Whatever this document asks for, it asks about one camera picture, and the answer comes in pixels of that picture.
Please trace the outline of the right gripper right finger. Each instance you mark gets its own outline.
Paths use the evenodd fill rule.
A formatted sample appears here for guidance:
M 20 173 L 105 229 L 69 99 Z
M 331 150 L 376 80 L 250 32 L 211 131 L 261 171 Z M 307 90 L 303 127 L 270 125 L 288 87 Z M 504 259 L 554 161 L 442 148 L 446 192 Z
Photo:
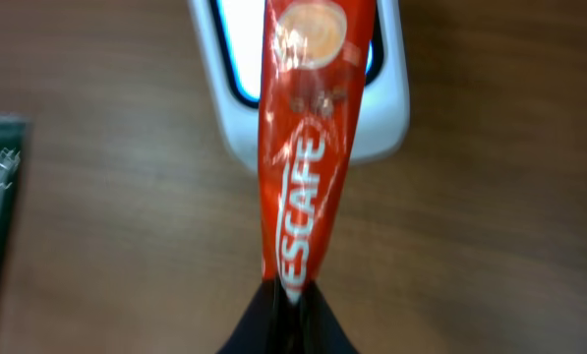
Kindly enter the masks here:
M 358 354 L 321 290 L 312 282 L 294 307 L 293 353 Z

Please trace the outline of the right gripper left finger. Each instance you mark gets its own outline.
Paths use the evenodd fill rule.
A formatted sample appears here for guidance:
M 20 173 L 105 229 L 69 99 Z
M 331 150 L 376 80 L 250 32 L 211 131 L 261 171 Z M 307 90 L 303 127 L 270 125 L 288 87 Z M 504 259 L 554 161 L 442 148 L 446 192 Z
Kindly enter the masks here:
M 217 354 L 289 353 L 292 316 L 279 280 L 263 281 Z

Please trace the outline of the red Nescafe coffee sachet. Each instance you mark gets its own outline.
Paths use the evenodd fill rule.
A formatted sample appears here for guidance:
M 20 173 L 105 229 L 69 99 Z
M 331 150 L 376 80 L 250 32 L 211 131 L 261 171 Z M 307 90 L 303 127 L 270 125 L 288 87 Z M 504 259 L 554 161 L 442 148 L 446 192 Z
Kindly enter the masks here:
M 269 0 L 258 175 L 263 277 L 291 304 L 317 277 L 359 120 L 373 0 Z

